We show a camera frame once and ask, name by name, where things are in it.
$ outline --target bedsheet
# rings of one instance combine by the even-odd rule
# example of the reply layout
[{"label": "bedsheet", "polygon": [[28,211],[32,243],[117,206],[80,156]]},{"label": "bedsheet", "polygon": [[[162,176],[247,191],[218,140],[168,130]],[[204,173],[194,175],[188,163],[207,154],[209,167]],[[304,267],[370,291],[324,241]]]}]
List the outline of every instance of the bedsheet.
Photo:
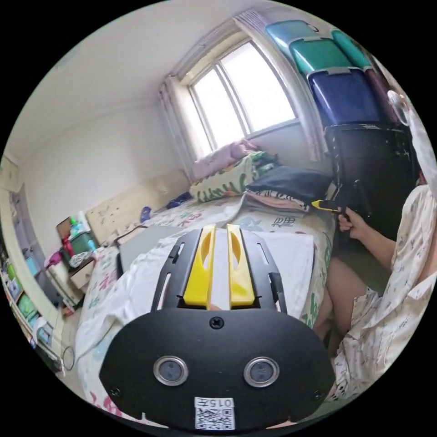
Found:
[{"label": "bedsheet", "polygon": [[[195,200],[191,200],[177,208],[157,214],[145,224],[180,228],[195,227],[197,224],[202,226],[202,222],[207,221],[208,217],[220,215],[224,209],[235,207],[238,210],[241,201],[241,198],[230,198],[199,204]],[[300,317],[304,323],[312,327],[323,299],[326,271],[331,257],[335,231],[335,220],[332,215],[323,211],[313,211],[304,217],[295,217],[293,215],[284,217],[242,208],[231,220],[231,223],[254,232],[310,234],[314,237],[314,266],[310,281],[310,293]],[[112,272],[116,267],[117,250],[114,251],[114,248],[109,248],[103,253],[105,257],[96,264],[90,281],[80,324],[90,320],[99,310],[103,310],[102,302],[116,283]],[[91,351],[79,357],[76,367],[85,397],[91,404],[117,416],[149,425],[161,426],[147,420],[147,418],[138,421],[119,411],[100,383],[98,378],[100,366],[109,344],[120,328],[121,326],[117,323],[108,326],[108,331],[100,343]]]}]

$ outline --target window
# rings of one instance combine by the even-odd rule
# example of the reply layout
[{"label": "window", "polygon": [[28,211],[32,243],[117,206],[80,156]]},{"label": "window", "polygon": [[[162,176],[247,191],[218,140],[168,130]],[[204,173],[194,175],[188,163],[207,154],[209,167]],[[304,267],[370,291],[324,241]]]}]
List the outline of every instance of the window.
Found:
[{"label": "window", "polygon": [[214,62],[190,90],[213,148],[296,118],[279,75],[251,41]]}]

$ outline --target qr code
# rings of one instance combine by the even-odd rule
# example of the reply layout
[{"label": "qr code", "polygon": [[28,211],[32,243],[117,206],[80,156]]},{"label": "qr code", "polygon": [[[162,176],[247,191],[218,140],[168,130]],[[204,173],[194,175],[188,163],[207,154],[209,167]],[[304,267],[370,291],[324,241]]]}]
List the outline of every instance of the qr code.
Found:
[{"label": "qr code", "polygon": [[234,409],[196,408],[196,428],[206,430],[233,430]]}]

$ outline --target ceiling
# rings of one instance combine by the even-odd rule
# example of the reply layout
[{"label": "ceiling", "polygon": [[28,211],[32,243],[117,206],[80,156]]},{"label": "ceiling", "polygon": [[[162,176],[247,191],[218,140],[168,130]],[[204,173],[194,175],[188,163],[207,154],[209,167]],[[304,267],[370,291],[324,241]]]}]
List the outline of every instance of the ceiling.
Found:
[{"label": "ceiling", "polygon": [[268,3],[169,0],[98,29],[39,83],[17,119],[7,153],[19,164],[52,136],[81,121],[156,102],[165,75],[202,36],[237,13]]}]

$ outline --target bottle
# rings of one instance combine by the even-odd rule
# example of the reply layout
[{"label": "bottle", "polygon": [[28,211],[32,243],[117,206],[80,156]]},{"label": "bottle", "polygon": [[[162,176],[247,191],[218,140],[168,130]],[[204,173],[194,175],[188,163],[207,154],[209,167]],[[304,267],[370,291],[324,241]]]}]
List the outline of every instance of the bottle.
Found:
[{"label": "bottle", "polygon": [[70,238],[79,235],[82,230],[82,223],[77,222],[73,217],[70,218],[71,228],[70,228]]},{"label": "bottle", "polygon": [[91,249],[92,252],[96,250],[96,245],[94,244],[94,241],[88,240],[88,247]]}]

